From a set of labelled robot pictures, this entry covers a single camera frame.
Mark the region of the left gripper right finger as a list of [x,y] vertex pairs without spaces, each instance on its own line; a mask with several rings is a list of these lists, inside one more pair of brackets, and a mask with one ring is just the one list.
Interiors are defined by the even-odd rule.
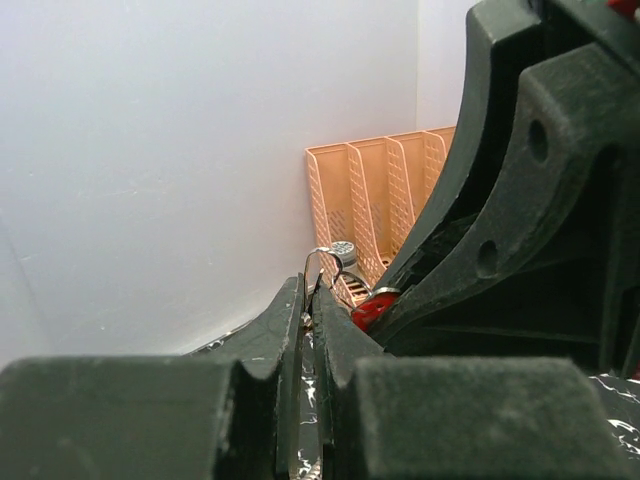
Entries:
[[326,479],[631,479],[570,361],[396,357],[326,287],[312,300]]

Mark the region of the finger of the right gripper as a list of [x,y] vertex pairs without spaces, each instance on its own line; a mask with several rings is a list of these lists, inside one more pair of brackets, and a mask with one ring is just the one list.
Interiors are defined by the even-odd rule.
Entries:
[[515,121],[546,122],[540,161],[509,142],[484,207],[371,335],[401,356],[568,357],[594,372],[639,366],[639,79],[596,43],[520,78]]
[[517,134],[538,160],[548,156],[546,122],[515,121],[519,78],[549,53],[548,7],[546,1],[482,1],[467,13],[466,73],[453,142],[426,206],[382,278],[402,299],[435,285],[431,272],[484,207]]

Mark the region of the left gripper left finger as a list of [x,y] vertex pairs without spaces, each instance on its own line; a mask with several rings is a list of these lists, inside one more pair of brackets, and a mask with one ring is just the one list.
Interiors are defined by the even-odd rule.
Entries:
[[30,357],[1,373],[5,479],[292,479],[304,281],[220,347]]

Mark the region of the red plastic key tag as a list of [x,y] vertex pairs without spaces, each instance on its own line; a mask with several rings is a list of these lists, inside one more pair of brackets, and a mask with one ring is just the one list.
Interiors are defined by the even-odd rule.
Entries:
[[351,312],[352,322],[367,332],[378,318],[386,312],[399,296],[396,292],[382,292],[366,299]]

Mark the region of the large silver keyring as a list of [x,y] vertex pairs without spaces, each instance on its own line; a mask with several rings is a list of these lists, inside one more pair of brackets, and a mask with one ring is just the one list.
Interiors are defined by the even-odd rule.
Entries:
[[373,290],[356,267],[345,267],[340,255],[330,247],[316,247],[305,258],[303,309],[311,311],[315,293],[325,285],[334,299],[347,309],[357,309]]

